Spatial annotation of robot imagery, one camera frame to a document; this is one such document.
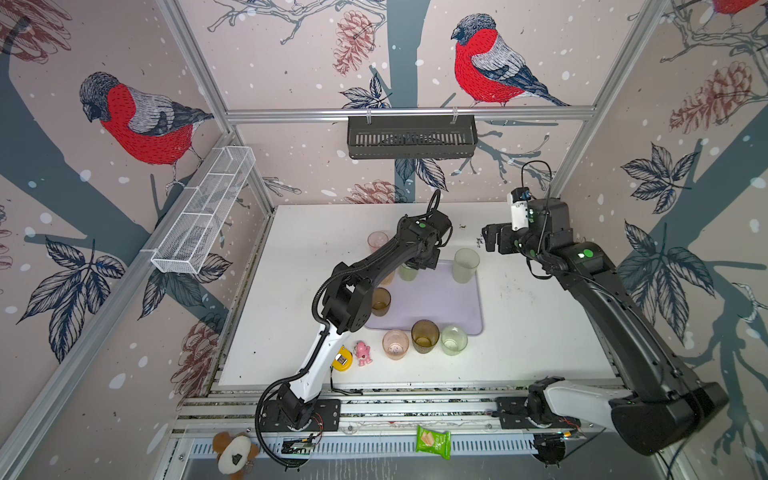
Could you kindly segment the light green textured glass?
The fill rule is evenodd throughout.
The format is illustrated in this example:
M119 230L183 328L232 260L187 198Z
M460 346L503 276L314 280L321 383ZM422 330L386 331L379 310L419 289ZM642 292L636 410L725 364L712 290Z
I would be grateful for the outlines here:
M457 325L447 325L440 333L440 346L448 356L462 353L468 345L468 335Z

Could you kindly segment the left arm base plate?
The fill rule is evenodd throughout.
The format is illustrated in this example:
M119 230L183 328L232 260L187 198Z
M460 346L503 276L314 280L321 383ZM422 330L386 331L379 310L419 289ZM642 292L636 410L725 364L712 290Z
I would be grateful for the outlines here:
M256 425L262 432L336 432L339 428L341 402L336 399L319 399L311 417L302 426L295 426L281 410L277 400L264 403L261 413L256 418Z

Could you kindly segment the lilac plastic tray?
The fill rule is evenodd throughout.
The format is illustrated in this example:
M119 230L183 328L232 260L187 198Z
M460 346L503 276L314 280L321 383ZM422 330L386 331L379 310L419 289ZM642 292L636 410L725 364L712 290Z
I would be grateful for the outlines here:
M372 315L365 327L372 330L410 330L419 320L430 320L440 329L459 326L469 336L484 330L477 275L467 283L453 278L453 261L439 261L434 270L420 270L411 281L398 274L385 289L391 294L389 311Z

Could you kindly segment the olive brown glass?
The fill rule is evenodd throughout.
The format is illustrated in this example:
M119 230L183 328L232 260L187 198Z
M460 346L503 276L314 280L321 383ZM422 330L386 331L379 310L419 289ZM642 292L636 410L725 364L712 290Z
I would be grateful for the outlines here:
M412 344L419 354L429 353L439 343L439 339L440 329L430 320L419 320L411 328Z

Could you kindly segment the black wall basket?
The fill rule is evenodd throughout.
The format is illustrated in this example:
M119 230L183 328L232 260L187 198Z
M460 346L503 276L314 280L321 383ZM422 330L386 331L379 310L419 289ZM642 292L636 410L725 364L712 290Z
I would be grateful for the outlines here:
M470 158L477 144L472 115L349 117L347 123L355 160Z

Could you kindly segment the pink textured glass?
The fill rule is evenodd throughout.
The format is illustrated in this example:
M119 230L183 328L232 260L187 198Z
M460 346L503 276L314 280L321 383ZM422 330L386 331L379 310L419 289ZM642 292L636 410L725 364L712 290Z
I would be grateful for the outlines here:
M382 347L389 359L395 361L400 360L409 350L409 336L399 329L389 330L382 338Z

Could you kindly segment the pink clear glass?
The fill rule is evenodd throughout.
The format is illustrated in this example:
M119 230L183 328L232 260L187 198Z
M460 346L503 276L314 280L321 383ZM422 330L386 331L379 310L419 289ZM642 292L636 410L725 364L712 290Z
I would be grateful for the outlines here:
M387 232L374 231L368 236L367 243L370 251L374 253L380 248L382 248L384 245L386 245L389 242L389 240L390 240L390 237Z

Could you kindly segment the plush toy dog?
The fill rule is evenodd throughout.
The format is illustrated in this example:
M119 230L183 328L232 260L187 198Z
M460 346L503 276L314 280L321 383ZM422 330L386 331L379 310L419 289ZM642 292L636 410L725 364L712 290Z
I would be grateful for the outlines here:
M231 435L226 431L213 437L212 448L219 472L232 480L242 480L260 453L260 447L247 434Z

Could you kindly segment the yellow clear glass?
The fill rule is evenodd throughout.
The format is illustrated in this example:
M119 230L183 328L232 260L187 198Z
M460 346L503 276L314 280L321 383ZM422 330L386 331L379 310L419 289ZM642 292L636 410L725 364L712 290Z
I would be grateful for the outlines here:
M394 272L390 273L389 275L387 275L387 276L386 276L386 277L385 277L385 278L384 278L384 279L383 279L383 280L380 282L380 285L381 285L381 286L386 286L386 285L389 285L389 284L391 284L391 283L392 283L392 281L394 280L394 277L395 277L395 273L394 273Z

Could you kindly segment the pink toy figure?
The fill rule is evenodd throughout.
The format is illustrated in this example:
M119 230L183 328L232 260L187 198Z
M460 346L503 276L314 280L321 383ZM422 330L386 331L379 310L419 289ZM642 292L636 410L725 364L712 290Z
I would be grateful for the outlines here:
M372 362L371 348L364 341L357 341L354 347L354 355L360 367L369 365Z

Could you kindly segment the pale green frosted glass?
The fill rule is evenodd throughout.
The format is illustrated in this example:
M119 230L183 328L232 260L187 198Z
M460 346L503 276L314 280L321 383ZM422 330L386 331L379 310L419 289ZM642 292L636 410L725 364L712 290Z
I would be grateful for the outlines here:
M452 276L455 282L466 284L475 276L480 264L479 254L469 248L461 248L456 251L453 259Z

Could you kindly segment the green snack packet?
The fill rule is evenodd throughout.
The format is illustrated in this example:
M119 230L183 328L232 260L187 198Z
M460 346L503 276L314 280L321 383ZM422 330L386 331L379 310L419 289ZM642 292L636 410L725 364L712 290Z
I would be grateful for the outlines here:
M436 432L421 425L418 426L416 452L434 454L449 460L451 458L451 447L450 432Z

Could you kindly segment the green clear glass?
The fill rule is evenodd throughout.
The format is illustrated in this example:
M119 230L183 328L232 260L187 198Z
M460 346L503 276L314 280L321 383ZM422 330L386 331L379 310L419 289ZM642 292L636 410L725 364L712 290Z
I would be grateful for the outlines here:
M398 275L403 281L410 282L417 277L418 270L403 264L398 269Z

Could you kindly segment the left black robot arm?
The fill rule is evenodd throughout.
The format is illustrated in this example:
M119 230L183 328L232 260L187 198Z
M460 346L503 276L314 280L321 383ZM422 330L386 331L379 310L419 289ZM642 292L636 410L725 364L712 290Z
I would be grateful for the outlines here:
M291 426L302 427L311 420L333 359L349 334L369 320L381 281L403 265L434 269L452 231L449 217L431 207L424 214L399 219L394 237L367 258L336 265L312 300L311 313L320 329L304 364L268 387L277 391L278 407Z

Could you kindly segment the brown textured glass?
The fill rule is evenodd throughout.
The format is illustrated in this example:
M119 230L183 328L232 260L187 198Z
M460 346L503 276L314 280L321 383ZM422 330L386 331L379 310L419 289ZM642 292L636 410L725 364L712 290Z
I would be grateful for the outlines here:
M372 297L372 314L377 317L383 317L390 309L392 297L385 288L377 288Z

